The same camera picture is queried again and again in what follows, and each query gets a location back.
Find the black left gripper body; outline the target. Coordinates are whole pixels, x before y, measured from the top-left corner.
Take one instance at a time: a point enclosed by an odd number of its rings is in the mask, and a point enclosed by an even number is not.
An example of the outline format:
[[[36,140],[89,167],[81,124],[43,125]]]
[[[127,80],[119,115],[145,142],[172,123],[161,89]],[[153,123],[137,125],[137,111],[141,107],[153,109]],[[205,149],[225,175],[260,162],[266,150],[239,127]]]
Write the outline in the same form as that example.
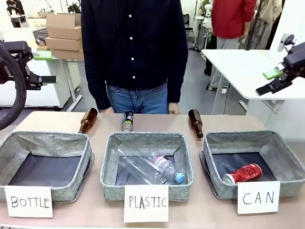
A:
[[[26,70],[27,62],[32,58],[30,47],[25,41],[0,42],[0,84],[7,81],[15,81],[11,61],[15,61],[26,84],[29,84],[30,72]]]

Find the person's left hand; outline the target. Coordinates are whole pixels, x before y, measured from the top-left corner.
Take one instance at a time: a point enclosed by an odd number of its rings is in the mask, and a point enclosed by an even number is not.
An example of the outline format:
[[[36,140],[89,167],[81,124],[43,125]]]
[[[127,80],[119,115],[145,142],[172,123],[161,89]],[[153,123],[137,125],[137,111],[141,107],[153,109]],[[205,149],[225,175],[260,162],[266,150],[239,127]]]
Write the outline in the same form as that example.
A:
[[[179,115],[180,114],[180,108],[178,103],[169,103],[168,111],[170,115]]]

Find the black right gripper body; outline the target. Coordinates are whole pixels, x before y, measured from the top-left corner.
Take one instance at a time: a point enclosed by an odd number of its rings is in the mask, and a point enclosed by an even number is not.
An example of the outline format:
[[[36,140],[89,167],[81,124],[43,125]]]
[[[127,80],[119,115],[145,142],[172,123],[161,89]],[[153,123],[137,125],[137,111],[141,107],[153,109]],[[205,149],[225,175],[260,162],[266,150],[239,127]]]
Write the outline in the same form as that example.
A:
[[[293,46],[284,57],[284,73],[286,79],[305,77],[305,43]]]

